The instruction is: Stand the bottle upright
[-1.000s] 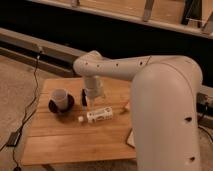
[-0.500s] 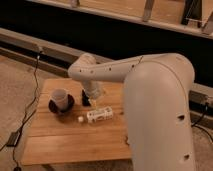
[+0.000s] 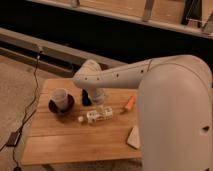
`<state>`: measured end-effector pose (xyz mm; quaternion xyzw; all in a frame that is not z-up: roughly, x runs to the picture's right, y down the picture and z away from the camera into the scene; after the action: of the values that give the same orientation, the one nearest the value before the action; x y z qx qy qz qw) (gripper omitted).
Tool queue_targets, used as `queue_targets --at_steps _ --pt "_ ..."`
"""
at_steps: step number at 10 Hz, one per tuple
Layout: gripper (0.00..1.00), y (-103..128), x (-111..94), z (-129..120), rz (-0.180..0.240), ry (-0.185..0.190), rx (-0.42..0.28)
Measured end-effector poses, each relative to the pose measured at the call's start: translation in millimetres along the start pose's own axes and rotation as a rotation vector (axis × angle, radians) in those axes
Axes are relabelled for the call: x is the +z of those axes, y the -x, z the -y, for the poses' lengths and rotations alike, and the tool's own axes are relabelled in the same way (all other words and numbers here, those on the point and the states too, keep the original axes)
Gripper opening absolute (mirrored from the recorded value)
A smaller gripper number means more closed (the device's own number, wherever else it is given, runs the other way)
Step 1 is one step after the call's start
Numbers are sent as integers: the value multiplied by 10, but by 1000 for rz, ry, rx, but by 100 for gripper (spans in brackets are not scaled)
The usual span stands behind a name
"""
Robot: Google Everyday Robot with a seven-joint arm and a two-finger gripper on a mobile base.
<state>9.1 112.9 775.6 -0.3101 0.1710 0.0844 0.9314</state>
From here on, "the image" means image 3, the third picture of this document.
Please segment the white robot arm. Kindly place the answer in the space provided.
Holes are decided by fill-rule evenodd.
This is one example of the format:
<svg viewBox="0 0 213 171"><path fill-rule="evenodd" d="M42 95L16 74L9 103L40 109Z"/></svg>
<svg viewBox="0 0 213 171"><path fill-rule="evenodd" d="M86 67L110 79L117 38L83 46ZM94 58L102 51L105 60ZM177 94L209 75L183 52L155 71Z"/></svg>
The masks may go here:
<svg viewBox="0 0 213 171"><path fill-rule="evenodd" d="M137 91L143 171L213 171L213 78L202 59L176 55L104 71L88 60L73 82L95 100L99 88Z"/></svg>

